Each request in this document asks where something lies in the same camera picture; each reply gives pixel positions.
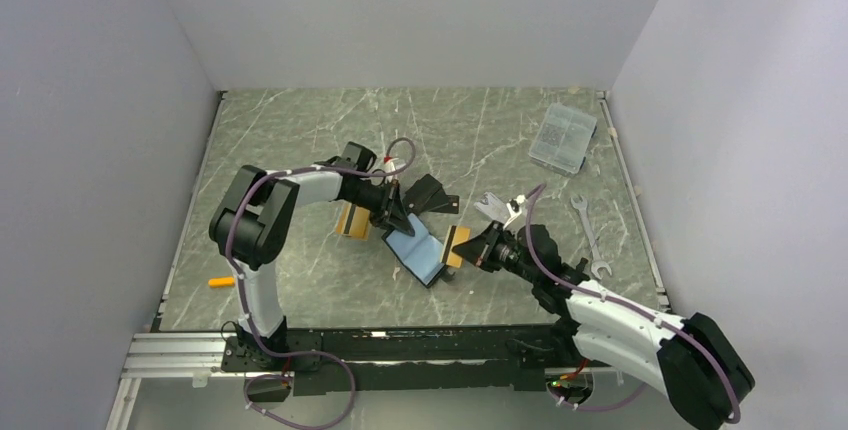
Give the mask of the gold VIP card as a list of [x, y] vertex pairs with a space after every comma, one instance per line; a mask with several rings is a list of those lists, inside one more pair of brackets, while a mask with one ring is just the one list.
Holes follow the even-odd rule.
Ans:
[[463, 264], [463, 259], [455, 252], [455, 248], [466, 243], [470, 238], [470, 227], [459, 225], [449, 226], [441, 251], [441, 262], [448, 267], [460, 268]]

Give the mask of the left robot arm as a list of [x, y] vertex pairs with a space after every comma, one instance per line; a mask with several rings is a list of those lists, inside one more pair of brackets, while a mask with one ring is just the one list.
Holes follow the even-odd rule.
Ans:
[[264, 370], [279, 367], [289, 350], [279, 302], [276, 259], [296, 209], [345, 201], [369, 212], [376, 228], [411, 236], [413, 224], [393, 171], [376, 169], [378, 156], [349, 142], [340, 155], [306, 167], [269, 172], [252, 165], [236, 173], [209, 224], [209, 237], [232, 267], [241, 307], [238, 325], [252, 337], [248, 357]]

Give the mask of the black card stack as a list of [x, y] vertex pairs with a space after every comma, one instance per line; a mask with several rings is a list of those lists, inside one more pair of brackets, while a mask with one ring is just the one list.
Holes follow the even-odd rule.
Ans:
[[407, 212], [420, 216], [423, 213], [459, 213], [459, 196], [448, 194], [443, 184], [431, 174], [425, 174], [406, 191], [403, 204]]

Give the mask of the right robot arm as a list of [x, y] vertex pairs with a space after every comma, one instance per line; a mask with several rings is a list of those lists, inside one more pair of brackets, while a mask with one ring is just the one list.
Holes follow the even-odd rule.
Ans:
[[524, 350], [527, 357], [608, 364], [665, 395], [696, 429], [737, 422], [739, 405], [755, 388], [753, 374], [712, 318], [663, 313], [610, 291], [586, 274], [586, 259], [564, 262], [542, 225], [513, 233], [493, 222], [450, 244], [449, 253], [480, 270], [521, 278], [539, 306], [556, 316], [540, 345]]

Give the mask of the black leather card holder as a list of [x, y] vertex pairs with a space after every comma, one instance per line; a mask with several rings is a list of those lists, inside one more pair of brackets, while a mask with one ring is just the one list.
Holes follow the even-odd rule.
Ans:
[[416, 215], [409, 215], [414, 234], [387, 230], [381, 237], [400, 265], [425, 288], [438, 281], [452, 283], [455, 273], [441, 261], [443, 243], [434, 237]]

